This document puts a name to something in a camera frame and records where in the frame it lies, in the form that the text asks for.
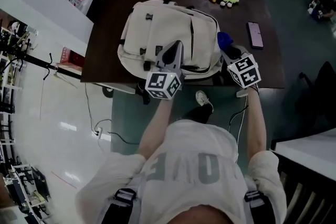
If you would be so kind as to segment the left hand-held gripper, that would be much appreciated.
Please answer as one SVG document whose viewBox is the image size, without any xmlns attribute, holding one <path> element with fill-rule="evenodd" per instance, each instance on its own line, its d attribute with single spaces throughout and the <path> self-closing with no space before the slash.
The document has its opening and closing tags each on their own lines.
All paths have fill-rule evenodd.
<svg viewBox="0 0 336 224">
<path fill-rule="evenodd" d="M 157 55 L 154 68 L 148 72 L 145 90 L 156 99 L 170 100 L 181 88 L 184 47 L 180 40 L 165 46 Z"/>
</svg>

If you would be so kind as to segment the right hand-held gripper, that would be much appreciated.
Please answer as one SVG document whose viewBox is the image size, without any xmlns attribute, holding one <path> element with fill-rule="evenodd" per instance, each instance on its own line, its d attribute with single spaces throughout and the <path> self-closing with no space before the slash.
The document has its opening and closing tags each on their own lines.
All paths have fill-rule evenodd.
<svg viewBox="0 0 336 224">
<path fill-rule="evenodd" d="M 233 45 L 221 54 L 232 79 L 242 88 L 251 87 L 261 81 L 258 64 L 253 55 L 243 46 Z"/>
</svg>

